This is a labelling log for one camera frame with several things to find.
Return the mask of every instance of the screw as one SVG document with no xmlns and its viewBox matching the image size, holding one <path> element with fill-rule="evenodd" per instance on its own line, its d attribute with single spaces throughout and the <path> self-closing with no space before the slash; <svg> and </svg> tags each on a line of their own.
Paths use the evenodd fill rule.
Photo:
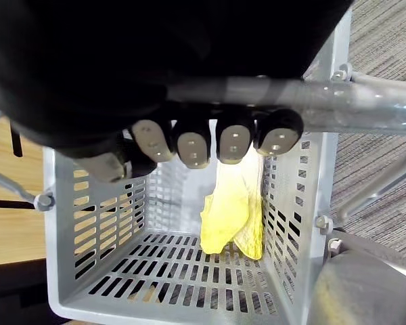
<svg viewBox="0 0 406 325">
<path fill-rule="evenodd" d="M 321 229 L 320 233 L 322 235 L 331 234 L 332 232 L 332 219 L 325 215 L 321 215 L 320 217 L 316 218 L 315 225 Z"/>
<path fill-rule="evenodd" d="M 316 227 L 318 228 L 325 228 L 326 227 L 326 222 L 325 222 L 325 218 L 323 217 L 318 217 L 316 220 Z"/>
<path fill-rule="evenodd" d="M 336 72 L 334 72 L 334 74 L 332 75 L 331 80 L 333 81 L 345 81 L 347 80 L 347 72 L 344 70 L 338 70 Z"/>
</svg>

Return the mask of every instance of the gray carpet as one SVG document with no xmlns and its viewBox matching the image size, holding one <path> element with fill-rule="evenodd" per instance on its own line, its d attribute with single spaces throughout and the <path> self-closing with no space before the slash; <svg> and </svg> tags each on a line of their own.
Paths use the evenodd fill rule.
<svg viewBox="0 0 406 325">
<path fill-rule="evenodd" d="M 353 7 L 350 62 L 359 72 L 406 81 L 406 0 L 359 0 Z M 332 212 L 406 152 L 406 136 L 340 134 Z M 406 181 L 346 225 L 406 257 Z"/>
</svg>

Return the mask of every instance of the yellow cloth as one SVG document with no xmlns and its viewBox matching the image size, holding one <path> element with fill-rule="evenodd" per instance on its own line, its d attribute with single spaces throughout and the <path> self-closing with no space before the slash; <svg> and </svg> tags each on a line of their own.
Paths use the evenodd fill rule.
<svg viewBox="0 0 406 325">
<path fill-rule="evenodd" d="M 206 254 L 221 253 L 233 240 L 249 258 L 262 257 L 262 170 L 263 157 L 253 147 L 237 165 L 218 162 L 217 184 L 200 213 Z"/>
</svg>

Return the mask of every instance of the basket bottom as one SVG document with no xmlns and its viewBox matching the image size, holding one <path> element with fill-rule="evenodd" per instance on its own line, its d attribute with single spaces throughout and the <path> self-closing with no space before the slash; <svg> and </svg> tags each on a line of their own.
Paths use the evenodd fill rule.
<svg viewBox="0 0 406 325">
<path fill-rule="evenodd" d="M 221 254 L 207 255 L 195 234 L 147 231 L 132 242 L 128 255 L 111 265 L 110 272 L 73 299 L 98 313 L 99 306 L 93 304 L 102 305 L 111 323 L 123 320 L 119 316 L 206 324 L 208 318 L 284 323 L 265 264 L 247 258 L 232 242 Z"/>
</svg>

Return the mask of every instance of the bolt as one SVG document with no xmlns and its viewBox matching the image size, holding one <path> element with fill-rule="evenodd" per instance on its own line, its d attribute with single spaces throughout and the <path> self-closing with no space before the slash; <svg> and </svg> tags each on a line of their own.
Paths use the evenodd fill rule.
<svg viewBox="0 0 406 325">
<path fill-rule="evenodd" d="M 343 70 L 338 70 L 338 71 L 334 72 L 334 74 L 332 75 L 331 80 L 333 80 L 333 81 L 345 81 L 345 80 L 347 80 L 347 72 L 343 71 Z"/>
<path fill-rule="evenodd" d="M 316 220 L 316 227 L 324 229 L 326 226 L 325 218 L 324 217 L 318 217 Z"/>
<path fill-rule="evenodd" d="M 36 195 L 33 205 L 39 211 L 49 211 L 54 206 L 54 200 L 50 195 L 39 194 Z"/>
<path fill-rule="evenodd" d="M 332 219 L 325 215 L 321 215 L 320 217 L 316 218 L 315 225 L 321 229 L 320 233 L 322 235 L 331 234 L 332 232 Z"/>
</svg>

